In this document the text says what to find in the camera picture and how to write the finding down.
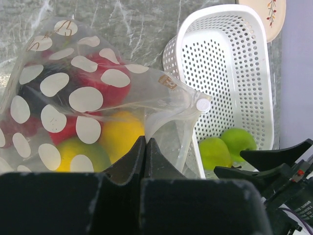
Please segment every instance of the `countertop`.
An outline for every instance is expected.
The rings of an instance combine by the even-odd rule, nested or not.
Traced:
[[[235,0],[2,0],[0,96],[21,48],[39,22],[73,17],[98,31],[125,59],[163,70],[162,52],[192,12]],[[281,34],[268,44],[274,105],[274,148],[279,147]]]

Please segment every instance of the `white plastic basket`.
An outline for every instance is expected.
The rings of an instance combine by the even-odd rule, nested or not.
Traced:
[[[191,14],[167,44],[163,67],[213,97],[195,127],[186,165],[204,178],[198,141],[231,127],[250,132],[258,149],[272,149],[273,108],[264,26],[250,7],[226,4]]]

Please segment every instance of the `white wall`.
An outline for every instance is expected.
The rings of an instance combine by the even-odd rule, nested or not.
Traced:
[[[287,0],[280,148],[313,139],[313,0]]]

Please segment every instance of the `plastic bag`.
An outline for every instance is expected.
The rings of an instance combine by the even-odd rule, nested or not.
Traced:
[[[0,173],[100,172],[141,135],[180,171],[210,105],[169,74],[129,63],[73,19],[40,25],[18,58],[0,107]]]

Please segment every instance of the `plate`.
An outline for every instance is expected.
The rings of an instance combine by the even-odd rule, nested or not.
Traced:
[[[285,21],[286,0],[237,0],[237,3],[249,6],[258,13],[268,43],[277,37]]]

